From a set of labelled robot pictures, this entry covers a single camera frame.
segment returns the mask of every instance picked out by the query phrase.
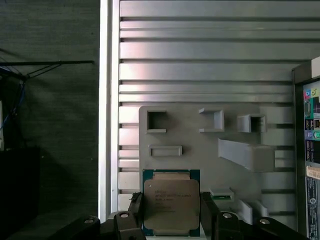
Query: ribbed metal wall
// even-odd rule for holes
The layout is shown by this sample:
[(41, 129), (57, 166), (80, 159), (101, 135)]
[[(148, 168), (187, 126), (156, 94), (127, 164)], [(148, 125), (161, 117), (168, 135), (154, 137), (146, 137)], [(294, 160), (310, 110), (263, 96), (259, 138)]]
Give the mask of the ribbed metal wall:
[(120, 1), (112, 210), (139, 189), (140, 106), (254, 103), (269, 124), (261, 142), (277, 149), (278, 171), (261, 174), (262, 203), (295, 228), (291, 69), (320, 56), (319, 9), (316, 1)]

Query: round bolt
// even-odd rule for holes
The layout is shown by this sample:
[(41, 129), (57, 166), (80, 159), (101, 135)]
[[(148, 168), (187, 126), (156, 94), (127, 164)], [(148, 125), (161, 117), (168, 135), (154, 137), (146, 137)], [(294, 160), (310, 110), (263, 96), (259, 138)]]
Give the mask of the round bolt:
[(260, 219), (260, 223), (262, 223), (262, 224), (270, 224), (269, 220), (267, 220), (267, 219)]
[(84, 221), (85, 224), (92, 224), (94, 221), (92, 219), (87, 219)]
[(127, 217), (129, 217), (129, 215), (126, 214), (126, 213), (123, 213), (123, 214), (120, 215), (120, 217), (122, 217), (122, 218), (127, 218)]
[(224, 213), (223, 216), (224, 216), (226, 219), (232, 218), (232, 215), (231, 215), (230, 213)]

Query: dark gray wall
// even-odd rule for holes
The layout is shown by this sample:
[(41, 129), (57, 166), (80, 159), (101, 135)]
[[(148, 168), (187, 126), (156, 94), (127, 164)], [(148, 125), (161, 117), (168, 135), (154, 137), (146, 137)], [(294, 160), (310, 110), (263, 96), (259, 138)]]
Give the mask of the dark gray wall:
[(26, 85), (19, 121), (28, 145), (42, 149), (40, 215), (12, 239), (45, 237), (82, 214), (97, 215), (100, 1), (3, 0), (0, 19), (7, 61), (95, 60)]

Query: black mechanical arm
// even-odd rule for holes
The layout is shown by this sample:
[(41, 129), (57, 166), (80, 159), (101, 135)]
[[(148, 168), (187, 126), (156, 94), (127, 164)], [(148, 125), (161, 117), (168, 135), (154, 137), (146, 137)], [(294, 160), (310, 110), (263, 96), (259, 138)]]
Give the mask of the black mechanical arm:
[[(208, 240), (307, 240), (302, 234), (270, 217), (253, 225), (232, 212), (221, 212), (209, 192), (201, 193), (200, 222)], [(142, 231), (143, 194), (134, 193), (128, 211), (120, 211), (104, 223), (95, 216), (77, 219), (49, 240), (145, 240)]]

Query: intel xeon processor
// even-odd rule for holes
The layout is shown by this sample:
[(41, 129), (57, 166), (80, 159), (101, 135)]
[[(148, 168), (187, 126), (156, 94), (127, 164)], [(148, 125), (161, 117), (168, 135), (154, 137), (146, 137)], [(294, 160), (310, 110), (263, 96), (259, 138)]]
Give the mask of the intel xeon processor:
[(143, 178), (144, 223), (147, 236), (198, 236), (200, 184), (190, 171), (152, 171)]

